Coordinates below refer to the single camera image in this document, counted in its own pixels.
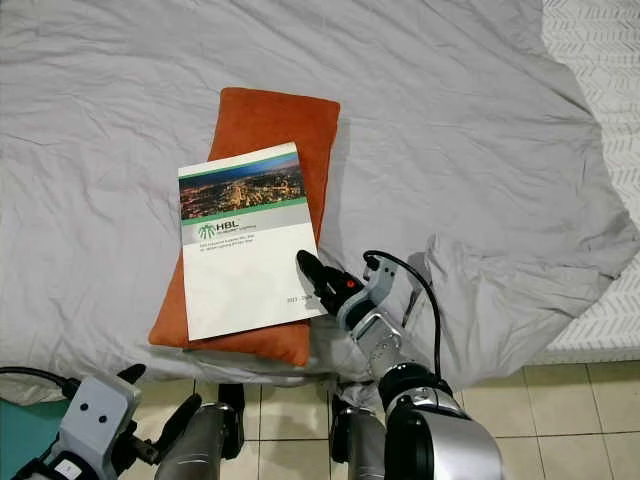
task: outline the green stripe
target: green stripe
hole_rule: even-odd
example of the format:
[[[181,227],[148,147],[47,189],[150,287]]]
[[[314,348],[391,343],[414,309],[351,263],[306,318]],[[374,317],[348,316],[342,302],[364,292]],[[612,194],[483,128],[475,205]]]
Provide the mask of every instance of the green stripe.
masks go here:
[[[296,155],[296,152],[283,153],[282,155],[276,155],[275,157],[265,158],[264,160],[256,160],[255,162],[243,163],[241,165],[236,165],[235,167],[217,168],[215,170],[207,170],[206,172],[191,173],[189,175],[183,175],[181,177],[178,177],[178,179],[182,180],[183,178],[199,177],[200,175],[208,175],[210,173],[224,172],[225,170],[233,170],[235,168],[246,167],[247,165],[255,165],[256,163],[269,162],[271,160],[276,160],[278,158],[283,158],[286,156],[291,156],[291,158],[295,158],[295,155]]]
[[[298,197],[292,200],[283,200],[276,203],[264,203],[262,205],[255,205],[253,207],[239,208],[238,210],[229,210],[227,212],[216,213],[215,215],[208,215],[206,217],[188,218],[182,220],[182,225],[193,225],[194,223],[210,222],[212,220],[218,220],[219,218],[236,217],[245,213],[259,212],[260,210],[270,210],[272,208],[289,207],[291,205],[299,205],[306,203],[306,197]]]

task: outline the teal object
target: teal object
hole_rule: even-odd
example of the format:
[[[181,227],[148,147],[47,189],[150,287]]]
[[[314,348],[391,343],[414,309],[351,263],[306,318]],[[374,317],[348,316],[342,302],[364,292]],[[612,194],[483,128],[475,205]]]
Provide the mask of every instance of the teal object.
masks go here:
[[[21,407],[0,400],[0,480],[42,452],[56,438],[68,401],[37,403]]]

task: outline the bed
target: bed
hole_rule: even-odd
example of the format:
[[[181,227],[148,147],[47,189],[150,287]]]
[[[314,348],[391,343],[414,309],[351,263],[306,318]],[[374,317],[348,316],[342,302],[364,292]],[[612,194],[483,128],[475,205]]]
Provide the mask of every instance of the bed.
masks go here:
[[[352,272],[368,248],[421,266],[455,387],[508,374],[549,344],[536,358],[619,351],[593,335],[623,304],[612,330],[634,355],[640,8],[545,7],[549,51],[582,91],[542,42],[538,0],[3,2],[0,364],[366,377],[329,319],[314,322],[306,369],[146,341],[179,249],[176,172],[206,159],[229,85],[341,103],[321,255]],[[424,301],[412,316],[429,358]],[[598,328],[576,341],[589,322]],[[0,380],[9,400],[51,395]]]

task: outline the white booklet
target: white booklet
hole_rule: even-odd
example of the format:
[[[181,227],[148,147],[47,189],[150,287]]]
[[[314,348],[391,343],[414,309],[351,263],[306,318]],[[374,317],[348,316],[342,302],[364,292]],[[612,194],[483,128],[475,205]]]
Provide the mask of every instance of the white booklet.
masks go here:
[[[178,176],[189,340],[325,313],[296,264],[316,245],[294,143]]]

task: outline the black cable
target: black cable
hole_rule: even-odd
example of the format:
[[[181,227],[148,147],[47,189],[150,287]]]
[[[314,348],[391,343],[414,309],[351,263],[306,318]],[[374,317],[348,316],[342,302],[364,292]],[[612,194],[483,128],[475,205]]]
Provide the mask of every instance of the black cable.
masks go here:
[[[62,394],[68,399],[73,398],[80,386],[80,381],[75,378],[64,378],[60,375],[56,375],[55,373],[40,370],[39,368],[0,367],[0,374],[31,375],[32,377],[44,378],[60,387],[62,389]]]
[[[367,262],[367,265],[369,265],[369,259],[371,259],[372,257],[382,257],[386,258],[387,260],[391,260],[397,265],[400,265],[411,275],[413,275],[413,277],[420,283],[420,285],[422,285],[422,288],[424,288],[424,291],[426,292],[427,297],[429,297],[429,301],[431,302],[431,308],[433,309],[433,319],[435,323],[435,333],[433,336],[433,368],[435,370],[436,377],[441,380],[442,375],[440,374],[440,336],[442,335],[442,327],[440,324],[440,309],[438,308],[438,302],[436,300],[436,296],[433,293],[433,290],[431,290],[431,287],[424,279],[424,277],[420,274],[420,272],[418,272],[407,262],[400,260],[398,257],[391,255],[390,253],[383,252],[381,250],[367,250],[362,254],[362,257],[364,258],[364,261]]]

